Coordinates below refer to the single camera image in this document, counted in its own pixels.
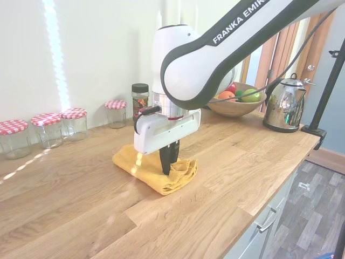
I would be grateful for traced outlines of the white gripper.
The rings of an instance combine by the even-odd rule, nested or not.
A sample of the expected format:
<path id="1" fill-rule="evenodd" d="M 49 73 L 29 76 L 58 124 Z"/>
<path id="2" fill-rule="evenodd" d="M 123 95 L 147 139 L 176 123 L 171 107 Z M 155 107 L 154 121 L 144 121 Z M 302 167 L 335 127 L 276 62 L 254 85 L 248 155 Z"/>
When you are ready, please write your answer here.
<path id="1" fill-rule="evenodd" d="M 142 116 L 136 123 L 134 148 L 145 155 L 159 150 L 163 174 L 169 175 L 171 163 L 178 159 L 179 140 L 196 132 L 200 122 L 200 109 L 189 111 L 178 120 L 157 113 Z"/>

